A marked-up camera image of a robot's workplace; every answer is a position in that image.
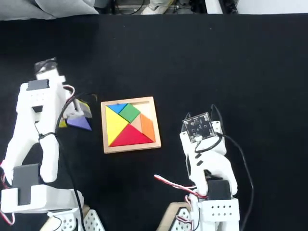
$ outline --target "yellow tangram piece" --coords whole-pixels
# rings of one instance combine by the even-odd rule
[[[115,140],[115,138],[121,133],[126,127],[128,122],[111,110],[109,107],[106,108],[106,124],[107,124],[107,136],[108,146]]]

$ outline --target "black tabletop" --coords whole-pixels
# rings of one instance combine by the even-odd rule
[[[308,15],[82,16],[0,23],[0,157],[16,120],[19,86],[33,64],[57,57],[77,92],[100,101],[153,96],[162,147],[104,154],[99,102],[93,132],[67,128],[60,139],[85,203],[107,231],[154,231],[167,206],[185,192],[153,178],[188,185],[179,133],[187,112],[220,109],[228,135],[245,151],[256,197],[247,231],[307,227]],[[240,153],[227,141],[241,215],[249,181]],[[39,162],[36,146],[25,163]],[[70,188],[60,157],[53,184]],[[1,230],[39,230],[46,215],[17,215]]]

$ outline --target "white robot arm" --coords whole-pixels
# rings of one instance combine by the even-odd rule
[[[12,187],[1,191],[1,211],[48,213],[48,216],[62,221],[57,230],[84,231],[80,225],[80,207],[84,202],[82,194],[73,189],[56,189],[45,184],[57,178],[57,119],[67,100],[72,97],[64,89],[64,81],[64,76],[59,76],[57,69],[52,67],[51,70],[38,72],[37,80],[20,87],[15,130],[1,164],[6,180]],[[76,118],[83,115],[78,101],[74,100],[62,117]],[[31,147],[38,142],[43,149],[41,165],[22,165]]]
[[[49,75],[23,83],[20,87],[16,106],[17,120],[11,141],[8,144],[5,159],[1,167],[9,184],[12,184],[14,167],[21,166],[31,147],[40,142],[43,159],[40,175],[44,182],[53,182],[57,178],[59,144],[55,136],[39,137],[39,134],[55,132],[57,118],[70,92],[62,86],[63,77]],[[72,106],[65,111],[67,115],[82,116],[83,112]]]
[[[239,231],[239,204],[233,197],[237,182],[230,161],[224,156],[224,137],[218,135],[222,134],[220,122],[210,122],[208,113],[183,122],[180,139],[186,161],[190,163],[188,176],[195,183],[196,191],[206,196],[206,199],[189,196],[192,230]],[[200,135],[204,130],[209,138]]]

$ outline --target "blue triangle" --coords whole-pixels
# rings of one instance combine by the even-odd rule
[[[75,119],[67,119],[66,122],[70,126],[92,131],[87,119],[84,116]]]
[[[119,114],[126,105],[127,103],[117,103],[117,104],[108,105],[107,107],[109,107],[115,113]]]

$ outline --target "green square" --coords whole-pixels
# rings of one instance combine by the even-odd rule
[[[137,115],[140,114],[140,111],[135,108],[133,105],[128,103],[123,110],[120,112],[120,116],[126,119],[128,122],[133,122]]]

